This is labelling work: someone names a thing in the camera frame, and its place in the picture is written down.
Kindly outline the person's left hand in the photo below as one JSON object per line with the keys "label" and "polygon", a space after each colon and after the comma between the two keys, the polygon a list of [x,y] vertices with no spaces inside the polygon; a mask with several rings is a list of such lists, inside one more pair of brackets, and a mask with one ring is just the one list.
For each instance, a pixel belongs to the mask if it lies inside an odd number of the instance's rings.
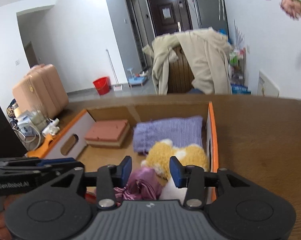
{"label": "person's left hand", "polygon": [[5,224],[5,210],[10,204],[12,204],[12,202],[21,196],[23,196],[23,194],[6,196],[3,201],[3,211],[0,212],[0,240],[12,240],[12,236]]}

